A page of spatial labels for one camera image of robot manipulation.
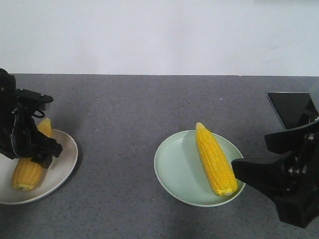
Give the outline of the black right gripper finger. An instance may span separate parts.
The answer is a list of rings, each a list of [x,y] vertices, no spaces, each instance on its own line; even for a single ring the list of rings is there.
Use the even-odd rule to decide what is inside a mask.
[[[288,129],[286,131],[271,133],[264,136],[267,149],[270,152],[283,154],[288,151],[298,151],[309,133],[319,131],[319,121]]]
[[[295,154],[288,151],[268,158],[243,158],[231,162],[236,179],[250,185],[270,199],[289,195],[296,190],[289,170]]]

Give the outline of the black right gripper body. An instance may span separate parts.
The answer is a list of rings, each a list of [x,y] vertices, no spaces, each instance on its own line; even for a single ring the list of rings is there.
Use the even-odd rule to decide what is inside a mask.
[[[306,228],[319,215],[319,134],[309,133],[289,164],[282,195],[275,198],[279,219]]]

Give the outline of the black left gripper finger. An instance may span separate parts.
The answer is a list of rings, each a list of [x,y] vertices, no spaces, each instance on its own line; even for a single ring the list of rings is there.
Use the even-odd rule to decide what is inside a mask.
[[[42,153],[50,154],[58,158],[62,152],[62,145],[55,139],[39,132],[37,136],[37,149]]]
[[[31,162],[39,164],[43,168],[49,168],[52,163],[52,155],[50,154],[38,154],[31,158]]]

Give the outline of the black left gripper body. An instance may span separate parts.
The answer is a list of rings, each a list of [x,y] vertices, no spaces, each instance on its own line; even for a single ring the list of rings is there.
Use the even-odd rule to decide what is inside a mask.
[[[0,153],[15,158],[32,158],[46,155],[37,149],[37,136],[40,132],[33,117],[43,118],[41,110],[30,110],[17,100],[0,102]]]

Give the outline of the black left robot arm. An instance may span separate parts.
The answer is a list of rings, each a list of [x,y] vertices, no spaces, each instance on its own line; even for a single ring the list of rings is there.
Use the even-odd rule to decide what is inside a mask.
[[[53,97],[16,88],[15,76],[0,70],[0,152],[4,156],[30,158],[48,168],[58,158],[62,146],[37,128],[33,118],[45,116],[45,106]]]

